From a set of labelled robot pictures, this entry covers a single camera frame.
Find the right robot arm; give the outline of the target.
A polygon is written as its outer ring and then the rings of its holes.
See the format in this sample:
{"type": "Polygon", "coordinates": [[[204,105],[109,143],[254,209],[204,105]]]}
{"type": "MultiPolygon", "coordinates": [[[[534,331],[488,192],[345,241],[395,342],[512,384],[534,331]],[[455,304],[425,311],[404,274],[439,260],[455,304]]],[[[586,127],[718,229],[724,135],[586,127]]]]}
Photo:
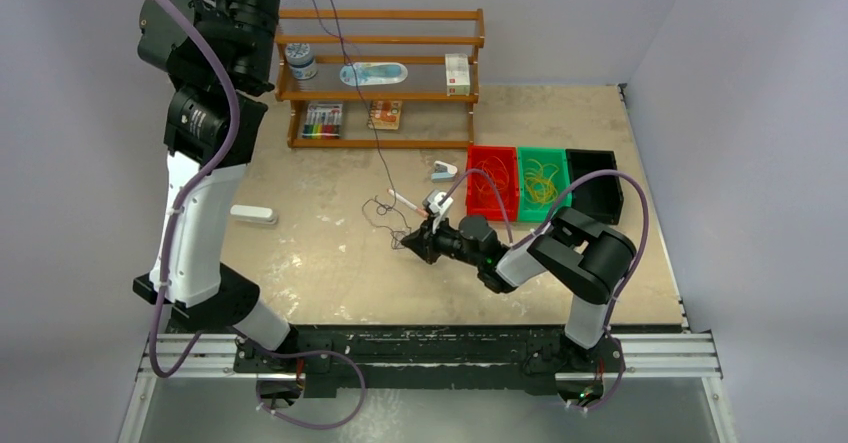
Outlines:
{"type": "Polygon", "coordinates": [[[572,293],[561,355],[576,370],[599,359],[612,301],[639,256],[627,236],[570,207],[511,246],[480,215],[464,217],[456,228],[430,215],[401,245],[428,264],[447,257],[475,268],[477,278],[497,294],[552,275],[572,293]]]}

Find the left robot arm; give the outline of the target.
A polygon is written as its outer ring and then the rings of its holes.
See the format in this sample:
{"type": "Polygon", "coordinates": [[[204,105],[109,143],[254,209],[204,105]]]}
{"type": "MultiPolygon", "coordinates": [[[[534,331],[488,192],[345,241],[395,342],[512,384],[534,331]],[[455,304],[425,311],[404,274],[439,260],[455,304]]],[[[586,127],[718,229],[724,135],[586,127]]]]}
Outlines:
{"type": "Polygon", "coordinates": [[[228,215],[267,106],[281,0],[145,0],[140,59],[174,88],[167,107],[167,207],[158,255],[133,282],[192,332],[231,327],[272,371],[297,362],[296,333],[259,287],[221,260],[228,215]]]}

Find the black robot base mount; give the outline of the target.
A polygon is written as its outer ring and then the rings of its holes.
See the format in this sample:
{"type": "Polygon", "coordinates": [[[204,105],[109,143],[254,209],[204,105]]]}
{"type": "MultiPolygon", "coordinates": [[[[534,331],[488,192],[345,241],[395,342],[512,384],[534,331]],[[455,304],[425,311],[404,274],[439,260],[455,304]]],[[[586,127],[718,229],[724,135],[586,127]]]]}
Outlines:
{"type": "Polygon", "coordinates": [[[310,398],[342,388],[516,390],[571,402],[599,399],[622,369],[618,340],[591,350],[559,325],[305,325],[296,357],[272,357],[240,340],[237,373],[300,377],[310,398]]]}

